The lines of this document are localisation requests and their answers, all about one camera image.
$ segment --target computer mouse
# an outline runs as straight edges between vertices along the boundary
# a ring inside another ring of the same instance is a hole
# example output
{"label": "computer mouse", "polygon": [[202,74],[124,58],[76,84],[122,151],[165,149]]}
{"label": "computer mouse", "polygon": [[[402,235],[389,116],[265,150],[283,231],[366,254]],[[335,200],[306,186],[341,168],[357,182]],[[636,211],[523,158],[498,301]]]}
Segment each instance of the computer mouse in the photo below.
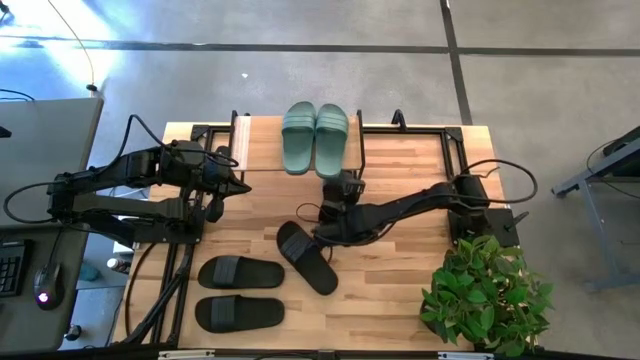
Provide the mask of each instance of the computer mouse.
{"label": "computer mouse", "polygon": [[53,310],[60,305],[64,298],[60,264],[49,263],[38,269],[33,278],[33,295],[42,310]]}

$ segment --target black cable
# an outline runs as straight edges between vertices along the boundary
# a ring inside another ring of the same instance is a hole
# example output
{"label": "black cable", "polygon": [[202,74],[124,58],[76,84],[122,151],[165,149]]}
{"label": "black cable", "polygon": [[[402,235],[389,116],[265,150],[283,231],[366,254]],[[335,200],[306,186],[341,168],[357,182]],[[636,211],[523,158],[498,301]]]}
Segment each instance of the black cable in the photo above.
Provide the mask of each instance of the black cable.
{"label": "black cable", "polygon": [[36,99],[34,99],[33,96],[31,96],[29,94],[25,94],[25,93],[20,92],[20,91],[9,90],[9,89],[0,89],[0,92],[6,92],[6,93],[11,93],[11,94],[16,94],[16,95],[22,95],[24,97],[27,97],[27,98],[31,99],[31,101],[36,101]]}
{"label": "black cable", "polygon": [[23,224],[45,224],[48,222],[52,222],[55,219],[54,218],[48,218],[48,219],[44,219],[44,220],[26,220],[26,219],[22,219],[19,218],[17,216],[15,216],[11,210],[9,210],[9,202],[11,201],[11,199],[13,199],[14,196],[18,195],[19,193],[25,191],[25,190],[29,190],[35,187],[39,187],[39,186],[49,186],[49,185],[54,185],[54,184],[61,184],[64,181],[50,181],[50,182],[42,182],[42,183],[36,183],[36,184],[31,184],[31,185],[27,185],[27,186],[23,186],[21,188],[19,188],[18,190],[13,191],[11,194],[7,195],[7,197],[4,199],[4,203],[2,204],[2,208],[5,212],[5,214],[7,214],[7,216],[9,218],[11,218],[14,221],[23,223]]}
{"label": "black cable", "polygon": [[533,175],[533,173],[531,171],[529,171],[529,169],[525,168],[522,165],[518,165],[516,163],[513,163],[511,161],[507,161],[507,160],[501,160],[501,159],[485,159],[485,160],[480,160],[478,162],[475,162],[469,166],[467,166],[466,168],[462,169],[460,171],[461,174],[465,174],[466,172],[468,172],[470,169],[481,165],[481,164],[486,164],[486,163],[499,163],[499,164],[505,164],[505,165],[509,165],[509,166],[513,166],[514,168],[521,170],[522,172],[524,172],[525,174],[527,174],[527,176],[529,177],[529,179],[531,179],[531,183],[533,184],[533,190],[531,191],[531,194],[522,197],[522,198],[518,198],[518,199],[508,199],[508,200],[502,200],[502,199],[483,199],[481,197],[477,197],[477,196],[468,196],[468,195],[454,195],[454,197],[458,198],[458,199],[468,199],[468,200],[480,200],[480,201],[489,201],[492,203],[496,203],[496,204],[518,204],[518,203],[522,203],[525,201],[529,201],[531,199],[533,199],[534,196],[536,196],[536,194],[538,193],[538,180],[536,180],[536,177]]}
{"label": "black cable", "polygon": [[113,335],[113,329],[116,327],[116,320],[118,319],[118,310],[120,310],[120,306],[122,305],[122,300],[116,306],[116,309],[113,311],[113,319],[111,320],[111,328],[109,329],[109,334],[107,335],[107,340],[104,342],[104,347],[109,346],[109,340],[111,340],[111,335]]}
{"label": "black cable", "polygon": [[279,357],[279,356],[297,356],[303,359],[317,359],[316,356],[313,355],[313,353],[296,353],[296,352],[281,352],[281,353],[273,353],[273,354],[266,354],[266,355],[260,355],[256,358],[254,358],[253,360],[262,360],[262,359],[269,359],[269,358],[274,358],[274,357]]}
{"label": "black cable", "polygon": [[317,223],[319,223],[319,222],[320,222],[320,221],[318,221],[318,220],[309,220],[309,219],[305,219],[305,218],[303,218],[302,216],[300,216],[300,214],[298,214],[298,212],[300,211],[300,209],[301,209],[303,206],[307,206],[307,205],[314,206],[316,209],[318,209],[318,210],[322,211],[325,215],[329,216],[329,214],[328,214],[326,211],[324,211],[320,206],[318,206],[318,205],[316,205],[316,204],[314,204],[314,203],[302,203],[302,204],[298,205],[298,207],[296,208],[296,216],[298,217],[298,219],[300,219],[300,220],[302,220],[302,221],[304,221],[304,222],[310,222],[310,223],[315,223],[315,224],[317,224]]}
{"label": "black cable", "polygon": [[[149,129],[149,127],[147,126],[147,124],[136,114],[131,114],[129,115],[129,119],[127,120],[127,127],[124,131],[124,138],[122,139],[122,144],[120,145],[120,149],[118,150],[118,153],[116,154],[116,156],[113,158],[113,160],[105,167],[101,168],[100,170],[98,170],[96,172],[96,175],[100,175],[103,172],[107,171],[108,169],[110,169],[119,159],[120,156],[122,156],[122,153],[124,152],[124,148],[127,145],[127,140],[129,139],[129,132],[131,131],[131,123],[133,122],[133,120],[137,120],[138,123],[140,123],[140,126],[142,126],[142,128],[147,132],[147,134],[149,134],[149,136],[153,139],[153,141],[155,141],[158,145],[160,145],[161,147],[163,147],[166,150],[173,150],[173,148],[169,145],[166,145],[165,143],[162,142],[162,140],[158,139],[158,137],[153,133],[153,131],[151,131],[151,129]],[[202,153],[207,155],[207,157],[209,157],[209,159],[211,159],[211,161],[213,161],[214,163],[220,165],[220,166],[225,166],[225,167],[236,167],[239,165],[239,163],[235,160],[232,159],[224,154],[220,154],[220,153],[214,153],[211,151],[206,151],[206,150],[196,150],[196,149],[179,149],[180,152],[195,152],[195,153]],[[216,160],[216,158],[222,158],[226,161],[228,161],[230,164],[227,163],[221,163],[218,162]]]}
{"label": "black cable", "polygon": [[64,227],[61,227],[60,230],[58,230],[58,235],[56,236],[56,239],[53,241],[53,247],[51,248],[51,253],[49,254],[49,262],[47,263],[47,266],[51,264],[51,262],[53,261],[53,256],[56,252],[56,249],[58,248],[58,242],[60,240],[60,237],[63,231],[64,231]]}
{"label": "black cable", "polygon": [[[14,93],[18,93],[24,96],[27,96],[31,99],[33,99],[31,96],[27,95],[27,94],[23,94],[17,91],[13,91],[13,90],[5,90],[5,89],[0,89],[0,91],[8,91],[8,92],[14,92]],[[119,159],[120,156],[122,156],[122,153],[124,152],[124,148],[127,145],[127,141],[129,139],[129,132],[131,130],[131,123],[133,122],[133,119],[138,120],[138,122],[140,123],[140,125],[142,125],[142,127],[145,129],[145,131],[149,134],[149,136],[151,136],[151,138],[157,142],[160,146],[162,146],[163,148],[167,149],[167,150],[172,150],[173,148],[169,145],[164,144],[160,139],[158,139],[158,137],[155,136],[155,134],[151,131],[151,129],[149,129],[149,127],[147,126],[147,124],[144,123],[144,121],[136,114],[132,114],[129,116],[129,119],[127,120],[127,128],[125,129],[124,132],[124,138],[122,139],[122,144],[120,145],[120,149],[118,150],[117,155],[113,158],[113,160],[105,167],[102,167],[100,170],[96,171],[95,175],[100,175],[102,173],[104,173],[107,169],[111,168]],[[220,153],[215,153],[215,152],[211,152],[211,151],[206,151],[206,150],[195,150],[195,149],[180,149],[180,152],[193,152],[193,153],[202,153],[207,155],[207,157],[209,159],[211,159],[211,161],[213,161],[214,163],[220,165],[220,166],[224,166],[224,167],[235,167],[238,166],[238,161],[236,161],[235,159],[232,159],[224,154],[220,154]],[[216,160],[216,158],[221,158],[225,161],[227,161],[228,163],[221,163],[218,162]],[[17,216],[15,216],[10,210],[9,210],[9,202],[11,201],[11,199],[16,196],[17,194],[34,188],[34,187],[38,187],[38,186],[45,186],[45,185],[53,185],[53,184],[60,184],[60,183],[64,183],[64,180],[60,180],[60,181],[52,181],[52,182],[43,182],[43,183],[36,183],[36,184],[31,184],[31,185],[27,185],[27,186],[23,186],[17,190],[15,190],[14,192],[12,192],[11,194],[9,194],[5,199],[4,199],[4,204],[3,204],[3,209],[4,212],[7,214],[7,216],[11,219],[13,219],[14,221],[20,222],[20,223],[24,223],[24,224],[44,224],[47,222],[51,222],[54,221],[54,218],[49,218],[49,219],[44,219],[44,220],[26,220],[26,219],[21,219]]]}
{"label": "black cable", "polygon": [[[590,164],[591,164],[591,158],[593,157],[593,155],[594,155],[596,152],[598,152],[598,150],[600,150],[600,149],[602,149],[603,147],[605,147],[605,146],[607,146],[607,145],[609,145],[609,144],[613,143],[613,142],[614,142],[614,141],[616,141],[616,140],[618,140],[618,139],[614,139],[614,140],[611,140],[611,141],[607,141],[606,143],[604,143],[604,144],[602,144],[602,145],[598,146],[595,150],[593,150],[593,151],[591,152],[591,154],[589,154],[589,156],[587,157],[587,161],[586,161],[586,163],[587,163],[587,164],[586,164],[586,165],[587,165],[587,170],[589,170],[589,172],[590,172],[591,174],[595,175],[595,173],[594,173],[594,172],[593,172],[593,170],[591,169],[591,165],[590,165]],[[626,192],[626,191],[624,191],[624,190],[622,190],[622,189],[618,188],[617,186],[613,186],[611,183],[609,183],[608,181],[604,180],[604,176],[600,176],[599,178],[600,178],[600,181],[601,181],[603,184],[607,185],[608,187],[612,188],[613,190],[615,190],[615,191],[617,191],[617,192],[619,192],[619,193],[621,193],[621,194],[627,195],[627,196],[629,196],[629,197],[632,197],[632,198],[634,198],[634,199],[640,199],[640,195],[634,195],[634,194],[631,194],[631,193],[629,193],[629,192]]]}
{"label": "black cable", "polygon": [[129,304],[131,300],[131,290],[133,289],[133,284],[136,282],[136,276],[138,276],[138,271],[140,270],[140,267],[142,266],[144,259],[147,257],[147,255],[149,255],[149,253],[151,252],[151,249],[153,249],[154,246],[156,246],[156,243],[152,243],[151,245],[149,245],[148,248],[144,250],[144,252],[140,256],[140,260],[138,261],[136,268],[133,270],[133,273],[131,274],[131,280],[129,281],[129,288],[127,288],[127,297],[125,298],[125,301],[124,301],[124,329],[125,329],[125,332],[127,333],[127,337],[131,335],[131,325],[130,325],[131,321],[129,320]]}

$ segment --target wire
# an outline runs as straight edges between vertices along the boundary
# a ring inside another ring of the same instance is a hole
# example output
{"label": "wire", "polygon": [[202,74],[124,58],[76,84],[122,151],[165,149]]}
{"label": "wire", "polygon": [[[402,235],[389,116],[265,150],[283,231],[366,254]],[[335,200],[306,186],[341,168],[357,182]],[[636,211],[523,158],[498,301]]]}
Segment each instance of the wire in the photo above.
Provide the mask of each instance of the wire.
{"label": "wire", "polygon": [[53,255],[55,254],[56,249],[58,248],[58,242],[60,240],[60,237],[63,231],[64,231],[64,227],[61,227],[60,230],[58,230],[58,235],[56,236],[56,239],[53,242],[53,247],[51,248],[51,253],[49,254],[49,262],[47,263],[47,265],[50,265],[51,262],[53,261]]}
{"label": "wire", "polygon": [[[591,169],[591,165],[590,165],[590,164],[591,164],[591,158],[593,157],[593,155],[594,155],[596,152],[598,152],[598,150],[600,150],[600,149],[602,149],[603,147],[605,147],[605,146],[607,146],[607,145],[609,145],[609,144],[613,143],[613,142],[614,142],[614,141],[616,141],[616,140],[618,140],[618,139],[614,139],[614,140],[611,140],[611,141],[607,141],[606,143],[604,143],[604,144],[602,144],[602,145],[598,146],[595,150],[593,150],[593,151],[591,152],[591,154],[589,154],[589,156],[587,157],[586,165],[587,165],[587,170],[589,170],[589,172],[590,172],[592,175],[595,175],[595,172],[593,172],[593,170]],[[634,199],[640,199],[640,195],[634,195],[634,194],[631,194],[631,193],[629,193],[629,192],[626,192],[626,191],[624,191],[624,190],[622,190],[622,189],[618,188],[617,186],[612,185],[612,184],[611,184],[611,183],[609,183],[608,181],[604,180],[604,176],[600,176],[600,181],[601,181],[603,184],[607,185],[608,187],[612,188],[613,190],[615,190],[615,191],[617,191],[617,192],[619,192],[619,193],[621,193],[621,194],[627,195],[627,196],[632,197],[632,198],[634,198]]]}
{"label": "wire", "polygon": [[17,221],[19,223],[23,223],[23,224],[45,224],[48,222],[52,222],[55,219],[54,218],[48,218],[48,219],[44,219],[44,220],[26,220],[26,219],[22,219],[19,218],[17,216],[15,216],[11,210],[9,210],[9,202],[11,201],[11,199],[13,199],[14,196],[18,195],[19,193],[25,191],[25,190],[29,190],[35,187],[39,187],[39,186],[49,186],[49,185],[54,185],[54,184],[61,184],[64,181],[50,181],[50,182],[42,182],[42,183],[36,183],[36,184],[31,184],[31,185],[27,185],[27,186],[23,186],[21,188],[19,188],[18,190],[15,190],[14,192],[12,192],[11,194],[7,195],[7,197],[4,199],[4,203],[2,204],[2,208],[4,209],[5,214],[7,214],[7,216],[9,218],[11,218],[14,221]]}
{"label": "wire", "polygon": [[536,180],[536,177],[533,175],[533,173],[531,171],[529,171],[529,169],[525,168],[524,166],[518,165],[518,164],[513,163],[511,161],[501,160],[501,159],[480,160],[480,161],[475,162],[475,163],[467,166],[466,168],[462,169],[460,171],[460,173],[464,175],[466,172],[468,172],[472,168],[474,168],[474,167],[476,167],[478,165],[481,165],[481,164],[486,164],[486,163],[500,163],[500,164],[513,166],[514,168],[516,168],[518,170],[521,170],[522,172],[527,174],[529,179],[531,179],[531,183],[533,184],[533,190],[531,191],[531,193],[529,195],[527,195],[525,197],[518,198],[518,199],[508,199],[508,200],[503,200],[503,199],[484,199],[484,198],[481,198],[481,197],[478,197],[478,196],[469,196],[469,195],[452,195],[452,197],[455,197],[455,198],[458,198],[458,199],[489,201],[489,202],[496,203],[496,204],[518,204],[518,203],[522,203],[522,202],[529,201],[529,200],[533,199],[533,197],[536,196],[536,194],[538,193],[538,180]]}
{"label": "wire", "polygon": [[149,255],[149,253],[151,252],[151,249],[153,249],[155,246],[156,246],[156,243],[152,243],[151,245],[149,245],[148,248],[144,250],[144,252],[140,256],[140,260],[138,261],[138,264],[136,264],[136,268],[133,270],[133,273],[131,274],[131,280],[129,281],[129,287],[127,288],[127,297],[125,298],[125,302],[124,302],[124,329],[125,329],[125,332],[127,333],[127,337],[131,335],[131,325],[130,325],[131,321],[129,320],[129,304],[131,302],[131,290],[133,289],[133,284],[136,282],[138,271],[140,270],[140,267],[142,266],[144,259],[146,259],[147,255]]}
{"label": "wire", "polygon": [[94,71],[93,71],[93,62],[91,62],[91,57],[89,56],[89,53],[87,52],[87,49],[84,47],[84,44],[82,43],[82,40],[80,40],[80,38],[78,37],[76,32],[73,31],[73,28],[71,28],[71,25],[69,25],[67,20],[65,20],[64,16],[62,16],[62,14],[60,13],[60,11],[58,11],[56,6],[53,5],[51,0],[47,0],[47,1],[49,2],[49,5],[51,5],[53,10],[55,10],[55,12],[58,14],[60,19],[65,23],[65,25],[67,25],[67,27],[69,28],[69,30],[71,31],[73,36],[75,36],[76,40],[78,40],[78,43],[80,44],[80,47],[82,47],[82,50],[84,51],[84,54],[87,56],[87,61],[89,62],[89,67],[91,68],[91,83],[89,84],[91,87],[87,86],[87,90],[89,90],[89,92],[91,93],[91,96],[93,96],[93,92],[96,91],[96,90],[94,90],[94,89],[96,89],[96,85],[95,85],[95,75],[94,75]]}
{"label": "wire", "polygon": [[9,89],[0,89],[0,92],[6,92],[6,93],[10,93],[10,94],[22,95],[22,96],[24,96],[26,98],[31,99],[31,101],[36,101],[36,99],[34,99],[33,96],[31,96],[29,94],[25,94],[25,93],[20,92],[20,91],[9,90]]}
{"label": "wire", "polygon": [[314,206],[316,209],[318,209],[318,210],[322,211],[323,213],[325,213],[325,215],[329,216],[329,214],[327,214],[327,212],[326,212],[326,211],[324,211],[320,206],[318,206],[318,205],[316,205],[316,204],[314,204],[314,203],[302,203],[302,204],[300,204],[300,205],[296,208],[296,216],[298,217],[298,219],[300,219],[300,220],[302,220],[302,221],[305,221],[305,222],[315,223],[315,224],[318,224],[318,223],[320,222],[320,221],[318,221],[318,220],[309,220],[309,219],[305,219],[305,218],[303,218],[302,216],[300,216],[300,214],[298,214],[298,212],[300,211],[300,209],[301,209],[303,206],[307,206],[307,205]]}
{"label": "wire", "polygon": [[109,340],[111,340],[111,336],[113,335],[113,329],[116,326],[116,320],[118,319],[118,310],[120,310],[120,306],[122,306],[122,300],[116,306],[116,309],[113,310],[113,320],[111,320],[111,328],[109,329],[109,334],[107,335],[107,340],[104,342],[104,347],[109,346]]}
{"label": "wire", "polygon": [[0,100],[6,100],[6,101],[15,101],[15,100],[29,101],[29,99],[25,99],[25,98],[0,98]]}
{"label": "wire", "polygon": [[[122,144],[120,145],[120,149],[118,150],[118,153],[116,154],[116,156],[113,158],[113,160],[111,160],[111,162],[107,166],[102,167],[100,170],[98,170],[96,172],[95,175],[100,175],[100,174],[104,173],[105,171],[107,171],[108,169],[113,167],[113,165],[115,165],[116,162],[118,162],[118,160],[120,159],[120,156],[122,156],[122,153],[124,152],[124,148],[127,145],[127,141],[129,140],[129,132],[131,131],[131,123],[133,122],[134,119],[137,120],[138,123],[140,123],[142,128],[147,132],[147,134],[149,134],[149,136],[153,139],[153,141],[155,141],[158,145],[160,145],[164,149],[173,150],[173,148],[171,146],[166,145],[160,139],[158,139],[158,137],[153,133],[153,131],[151,131],[151,129],[149,129],[147,124],[140,118],[140,116],[138,116],[136,114],[131,114],[131,115],[129,115],[129,119],[127,119],[127,127],[124,130],[124,138],[122,139]],[[214,153],[214,152],[206,151],[206,150],[195,150],[195,149],[193,149],[193,150],[192,149],[179,149],[179,151],[181,151],[181,152],[197,152],[197,153],[206,154],[207,156],[209,156],[211,161],[213,161],[214,163],[216,163],[216,164],[218,164],[220,166],[235,167],[235,166],[239,165],[239,163],[236,160],[234,160],[234,159],[232,159],[232,158],[230,158],[230,157],[228,157],[228,156],[226,156],[224,154],[220,154],[220,153]],[[216,157],[222,158],[222,159],[228,161],[230,164],[220,163],[220,162],[215,160]]]}
{"label": "wire", "polygon": [[312,353],[296,353],[296,352],[282,352],[282,353],[273,353],[273,354],[266,354],[266,355],[260,355],[256,358],[254,358],[253,360],[262,360],[262,359],[269,359],[269,358],[274,358],[274,357],[280,357],[280,356],[297,356],[303,359],[317,359],[316,356],[313,356]]}

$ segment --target black slide sandal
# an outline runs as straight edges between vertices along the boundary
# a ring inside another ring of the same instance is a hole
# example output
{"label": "black slide sandal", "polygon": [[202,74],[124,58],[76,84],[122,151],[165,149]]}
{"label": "black slide sandal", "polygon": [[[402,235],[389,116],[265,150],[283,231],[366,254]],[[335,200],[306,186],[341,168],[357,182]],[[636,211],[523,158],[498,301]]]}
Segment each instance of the black slide sandal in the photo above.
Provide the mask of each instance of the black slide sandal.
{"label": "black slide sandal", "polygon": [[284,223],[277,240],[282,256],[318,294],[329,295],[338,287],[338,276],[300,225],[293,221]]}
{"label": "black slide sandal", "polygon": [[196,304],[196,321],[211,333],[276,326],[284,319],[284,304],[273,298],[240,295],[204,298]]}
{"label": "black slide sandal", "polygon": [[198,273],[198,283],[209,289],[274,288],[283,280],[282,265],[244,256],[216,256]]}

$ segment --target potted plant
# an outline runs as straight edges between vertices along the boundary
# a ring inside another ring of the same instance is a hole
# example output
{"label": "potted plant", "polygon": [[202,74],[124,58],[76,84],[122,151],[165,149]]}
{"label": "potted plant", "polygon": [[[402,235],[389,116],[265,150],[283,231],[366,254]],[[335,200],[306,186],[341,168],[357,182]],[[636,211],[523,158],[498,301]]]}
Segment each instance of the potted plant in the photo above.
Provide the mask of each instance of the potted plant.
{"label": "potted plant", "polygon": [[457,337],[507,356],[533,350],[547,330],[543,313],[553,308],[551,284],[528,272],[520,248],[501,248],[493,236],[460,240],[422,290],[421,319],[445,343]]}

